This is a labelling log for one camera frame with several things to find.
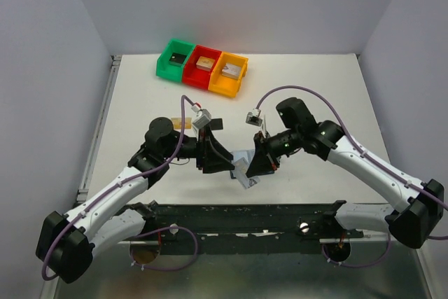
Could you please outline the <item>white silver card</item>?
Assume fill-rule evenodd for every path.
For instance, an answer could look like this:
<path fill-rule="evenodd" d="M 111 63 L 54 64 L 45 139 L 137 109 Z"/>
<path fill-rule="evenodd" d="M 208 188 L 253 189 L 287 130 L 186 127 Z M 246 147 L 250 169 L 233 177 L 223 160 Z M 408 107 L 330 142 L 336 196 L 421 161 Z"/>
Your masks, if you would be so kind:
<path fill-rule="evenodd" d="M 258 176 L 248 177 L 246 175 L 248 169 L 244 169 L 243 167 L 235 167 L 233 170 L 233 175 L 238 180 L 238 182 L 242 185 L 244 189 L 249 189 L 254 187 L 255 185 L 260 183 L 260 179 Z"/>

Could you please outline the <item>black VIP card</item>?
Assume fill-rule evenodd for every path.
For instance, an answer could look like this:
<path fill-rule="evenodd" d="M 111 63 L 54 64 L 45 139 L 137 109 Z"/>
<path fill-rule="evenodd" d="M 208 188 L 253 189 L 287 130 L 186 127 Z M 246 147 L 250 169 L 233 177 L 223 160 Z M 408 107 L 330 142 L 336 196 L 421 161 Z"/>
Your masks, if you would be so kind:
<path fill-rule="evenodd" d="M 222 118 L 213 118 L 210 123 L 209 127 L 211 131 L 218 131 L 223 129 L 223 119 Z"/>

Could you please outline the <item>gold credit card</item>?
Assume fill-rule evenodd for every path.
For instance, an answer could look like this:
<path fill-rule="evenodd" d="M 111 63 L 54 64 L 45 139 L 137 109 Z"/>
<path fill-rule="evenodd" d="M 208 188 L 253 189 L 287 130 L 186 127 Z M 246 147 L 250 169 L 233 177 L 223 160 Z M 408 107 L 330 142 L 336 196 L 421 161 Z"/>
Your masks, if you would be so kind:
<path fill-rule="evenodd" d="M 190 117 L 184 119 L 181 117 L 171 118 L 171 122 L 175 130 L 180 130 L 182 127 L 184 127 L 185 130 L 190 130 L 192 128 L 192 118 Z"/>

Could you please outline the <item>blue card holder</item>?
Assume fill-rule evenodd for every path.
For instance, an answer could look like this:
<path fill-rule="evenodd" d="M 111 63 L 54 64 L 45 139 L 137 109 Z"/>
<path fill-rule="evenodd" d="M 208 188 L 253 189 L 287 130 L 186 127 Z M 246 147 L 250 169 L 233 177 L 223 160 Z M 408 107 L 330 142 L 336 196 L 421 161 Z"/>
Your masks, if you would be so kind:
<path fill-rule="evenodd" d="M 244 169 L 249 168 L 249 164 L 251 163 L 253 156 L 255 155 L 255 150 L 238 150 L 231 152 L 233 156 L 233 165 L 235 167 L 243 167 Z"/>

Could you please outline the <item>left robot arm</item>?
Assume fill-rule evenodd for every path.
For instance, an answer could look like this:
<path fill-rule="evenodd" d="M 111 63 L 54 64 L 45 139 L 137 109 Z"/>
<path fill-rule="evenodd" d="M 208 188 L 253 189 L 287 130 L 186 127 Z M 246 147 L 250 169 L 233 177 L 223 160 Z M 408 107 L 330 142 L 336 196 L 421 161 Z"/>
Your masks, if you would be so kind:
<path fill-rule="evenodd" d="M 36 247 L 43 262 L 42 277 L 52 270 L 67 284 L 78 280 L 100 251 L 124 239 L 150 238 L 155 222 L 140 208 L 125 208 L 134 197 L 154 186 L 174 159 L 194 159 L 205 174 L 234 169 L 233 156 L 215 138 L 223 129 L 220 118 L 201 116 L 192 124 L 195 136 L 175 130 L 173 122 L 158 117 L 150 122 L 144 142 L 125 168 L 105 188 L 65 214 L 46 216 Z"/>

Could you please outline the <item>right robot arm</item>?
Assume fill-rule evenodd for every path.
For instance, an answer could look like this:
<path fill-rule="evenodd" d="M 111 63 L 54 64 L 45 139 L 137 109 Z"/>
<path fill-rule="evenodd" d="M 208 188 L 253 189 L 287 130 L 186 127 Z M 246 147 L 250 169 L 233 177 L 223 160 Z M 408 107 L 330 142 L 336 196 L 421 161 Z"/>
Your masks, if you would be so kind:
<path fill-rule="evenodd" d="M 281 156 L 302 149 L 345 169 L 387 201 L 343 203 L 323 218 L 326 235 L 338 237 L 346 230 L 371 230 L 389 233 L 409 248 L 421 248 L 443 215 L 445 190 L 441 183 L 434 179 L 423 182 L 401 172 L 360 146 L 331 120 L 316 122 L 301 99 L 285 99 L 277 104 L 276 111 L 286 130 L 270 137 L 262 132 L 255 134 L 255 155 L 246 171 L 248 178 L 275 172 Z"/>

